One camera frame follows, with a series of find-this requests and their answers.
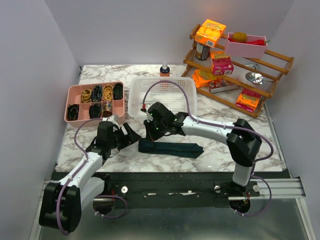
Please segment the dark green tie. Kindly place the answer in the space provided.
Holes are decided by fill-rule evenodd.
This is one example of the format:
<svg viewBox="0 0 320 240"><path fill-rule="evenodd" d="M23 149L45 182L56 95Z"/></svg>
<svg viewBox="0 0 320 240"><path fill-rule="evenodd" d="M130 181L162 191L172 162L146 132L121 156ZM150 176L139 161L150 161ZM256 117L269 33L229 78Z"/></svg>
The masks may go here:
<svg viewBox="0 0 320 240"><path fill-rule="evenodd" d="M204 153L202 146L196 143L154 142L145 138L138 142L138 151L145 154L170 155L196 159Z"/></svg>

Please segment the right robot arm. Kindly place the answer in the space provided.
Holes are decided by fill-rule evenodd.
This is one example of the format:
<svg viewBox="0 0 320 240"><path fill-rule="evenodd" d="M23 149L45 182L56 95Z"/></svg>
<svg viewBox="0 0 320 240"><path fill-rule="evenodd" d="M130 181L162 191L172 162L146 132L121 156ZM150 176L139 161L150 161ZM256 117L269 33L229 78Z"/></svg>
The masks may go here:
<svg viewBox="0 0 320 240"><path fill-rule="evenodd" d="M158 140L165 135L197 136L228 146L235 162L230 191L241 196L248 190L254 161L262 144L262 136L243 119L218 123L195 117L190 112L173 113L160 102L152 104L143 122L148 140Z"/></svg>

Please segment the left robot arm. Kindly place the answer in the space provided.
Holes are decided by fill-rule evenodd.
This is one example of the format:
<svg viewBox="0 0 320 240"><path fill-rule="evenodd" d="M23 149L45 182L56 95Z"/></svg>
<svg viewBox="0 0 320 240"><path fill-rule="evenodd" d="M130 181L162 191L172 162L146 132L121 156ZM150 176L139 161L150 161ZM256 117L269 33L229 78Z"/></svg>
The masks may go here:
<svg viewBox="0 0 320 240"><path fill-rule="evenodd" d="M83 150L76 167L57 182L49 182L43 192L38 223L60 230L64 235L73 232L81 220L83 209L96 197L107 197L111 185L95 172L118 151L138 142L141 136L128 123L119 126L115 121L98 124L96 137Z"/></svg>

